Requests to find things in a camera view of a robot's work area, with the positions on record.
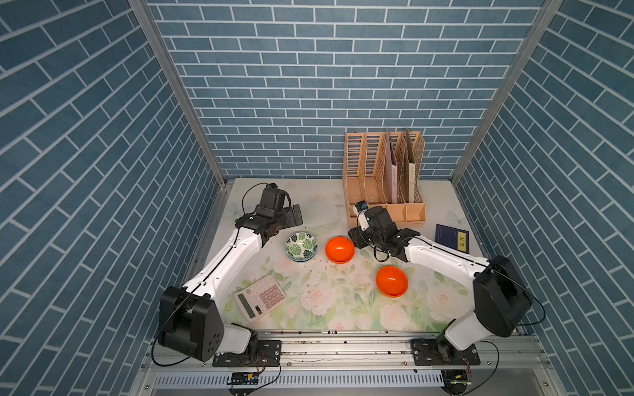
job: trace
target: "blue brick wall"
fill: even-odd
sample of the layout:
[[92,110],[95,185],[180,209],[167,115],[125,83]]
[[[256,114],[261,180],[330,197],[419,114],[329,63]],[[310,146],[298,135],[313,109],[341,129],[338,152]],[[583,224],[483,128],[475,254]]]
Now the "blue brick wall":
[[0,395],[127,392],[216,188],[126,0],[0,1]]
[[545,302],[570,395],[633,392],[633,21],[632,1],[564,0],[457,185]]
[[150,0],[230,177],[341,178],[344,134],[409,127],[447,179],[542,0]]

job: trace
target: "calculator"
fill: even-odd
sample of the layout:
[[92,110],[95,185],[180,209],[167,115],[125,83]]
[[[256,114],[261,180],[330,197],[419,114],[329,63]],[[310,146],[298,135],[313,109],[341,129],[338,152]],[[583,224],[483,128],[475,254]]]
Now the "calculator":
[[272,275],[235,293],[240,310],[249,322],[256,321],[286,301],[286,294]]

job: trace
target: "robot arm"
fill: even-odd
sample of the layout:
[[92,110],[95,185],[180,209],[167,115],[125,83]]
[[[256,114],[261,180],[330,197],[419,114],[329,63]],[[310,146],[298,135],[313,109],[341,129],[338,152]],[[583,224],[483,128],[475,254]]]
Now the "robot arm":
[[[289,206],[284,208],[288,197]],[[216,352],[242,354],[253,339],[249,329],[223,324],[216,301],[224,296],[249,259],[281,229],[303,223],[299,205],[275,183],[267,184],[253,213],[236,220],[236,229],[220,252],[182,288],[168,287],[159,307],[158,343],[209,360]]]
[[473,293],[472,310],[451,321],[436,339],[437,355],[448,364],[474,342],[491,335],[508,337],[533,302],[512,263],[474,257],[435,243],[411,229],[399,230],[387,210],[355,205],[359,226],[348,235],[355,247],[372,246],[392,257],[424,265]]

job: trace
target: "orange bowl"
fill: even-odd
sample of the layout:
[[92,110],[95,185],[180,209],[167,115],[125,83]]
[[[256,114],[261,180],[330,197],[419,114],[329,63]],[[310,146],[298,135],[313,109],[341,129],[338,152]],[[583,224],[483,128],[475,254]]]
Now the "orange bowl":
[[381,293],[388,297],[396,298],[405,294],[409,287],[405,272],[391,265],[378,270],[377,286]]
[[345,264],[354,257],[354,245],[343,236],[336,236],[326,244],[326,257],[335,264]]

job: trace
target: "table surface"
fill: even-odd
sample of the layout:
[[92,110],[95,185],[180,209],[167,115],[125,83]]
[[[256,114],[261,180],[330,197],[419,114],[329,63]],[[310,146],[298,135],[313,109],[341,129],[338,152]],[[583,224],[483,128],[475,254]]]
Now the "table surface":
[[[301,207],[304,224],[280,231],[245,264],[230,293],[219,301],[225,323],[275,330],[440,331],[453,318],[473,309],[470,292],[452,279],[394,258],[379,263],[369,247],[356,250],[347,264],[329,261],[324,246],[330,238],[347,236],[348,232],[341,180],[236,179],[207,261],[234,230],[235,219],[242,215],[242,196],[259,182],[275,182],[288,191],[293,203]],[[254,188],[245,197],[247,211],[259,203],[263,187]],[[468,230],[470,253],[482,255],[451,183],[419,181],[418,188],[427,204],[427,221],[408,227],[432,240],[436,224]],[[307,231],[317,239],[318,253],[305,263],[291,261],[284,250],[288,237],[298,231]],[[388,298],[378,290],[375,277],[384,265],[399,267],[408,276],[409,288],[402,297]],[[267,274],[275,277],[287,300],[270,314],[249,323],[238,308],[234,293]]]

